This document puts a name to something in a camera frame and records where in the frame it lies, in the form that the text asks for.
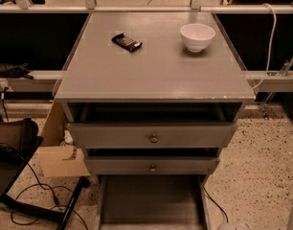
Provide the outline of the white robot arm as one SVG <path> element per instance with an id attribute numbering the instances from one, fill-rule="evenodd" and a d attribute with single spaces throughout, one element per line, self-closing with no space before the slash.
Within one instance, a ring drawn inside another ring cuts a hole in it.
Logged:
<path id="1" fill-rule="evenodd" d="M 234 222 L 221 224 L 217 230 L 293 230 L 293 206 L 289 215 L 288 223 L 284 227 L 253 228 L 248 223 Z"/>

